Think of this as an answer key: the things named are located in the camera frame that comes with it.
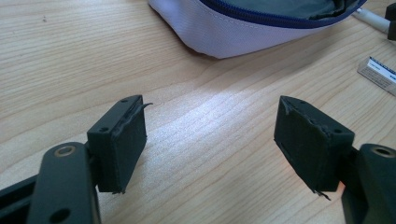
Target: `screw hole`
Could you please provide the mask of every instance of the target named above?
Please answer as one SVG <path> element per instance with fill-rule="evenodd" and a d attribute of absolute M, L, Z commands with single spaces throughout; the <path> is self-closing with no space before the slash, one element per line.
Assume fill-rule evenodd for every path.
<path fill-rule="evenodd" d="M 390 151 L 387 148 L 382 148 L 382 147 L 375 147 L 372 149 L 372 151 L 382 157 L 386 158 L 395 158 L 396 153 L 394 151 Z"/>
<path fill-rule="evenodd" d="M 108 128 L 101 128 L 100 130 L 99 130 L 99 132 L 101 132 L 101 133 L 105 133 L 105 132 L 107 132 L 108 131 Z"/>
<path fill-rule="evenodd" d="M 70 210 L 67 208 L 54 212 L 49 218 L 50 223 L 61 223 L 70 216 Z"/>

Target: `metal ring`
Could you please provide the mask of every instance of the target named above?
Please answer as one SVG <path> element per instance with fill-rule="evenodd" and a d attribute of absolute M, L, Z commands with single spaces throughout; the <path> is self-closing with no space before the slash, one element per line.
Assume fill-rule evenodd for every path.
<path fill-rule="evenodd" d="M 389 150 L 385 147 L 373 147 L 372 151 L 382 157 L 385 158 L 396 158 L 396 153 L 393 150 Z"/>
<path fill-rule="evenodd" d="M 55 156 L 56 157 L 65 157 L 73 154 L 73 152 L 76 150 L 76 147 L 74 146 L 64 146 L 56 149 L 55 151 Z"/>

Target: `wood grain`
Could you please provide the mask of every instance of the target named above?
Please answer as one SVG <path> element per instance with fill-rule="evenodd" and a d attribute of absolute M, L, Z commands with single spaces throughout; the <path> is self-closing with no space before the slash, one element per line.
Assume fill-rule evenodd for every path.
<path fill-rule="evenodd" d="M 394 3 L 369 0 L 384 15 Z M 359 75 L 396 44 L 355 18 L 270 49 L 217 60 L 186 48 L 146 0 L 0 2 L 0 189 L 143 94 L 148 143 L 104 223 L 343 223 L 343 190 L 313 194 L 273 141 L 280 95 L 304 99 L 396 148 L 396 97 Z"/>

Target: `white fabric bag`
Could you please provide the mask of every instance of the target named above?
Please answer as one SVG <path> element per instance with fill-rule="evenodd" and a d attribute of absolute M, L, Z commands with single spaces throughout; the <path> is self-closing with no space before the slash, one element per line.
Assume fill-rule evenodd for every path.
<path fill-rule="evenodd" d="M 190 48 L 216 58 L 325 29 L 366 0 L 148 0 Z"/>

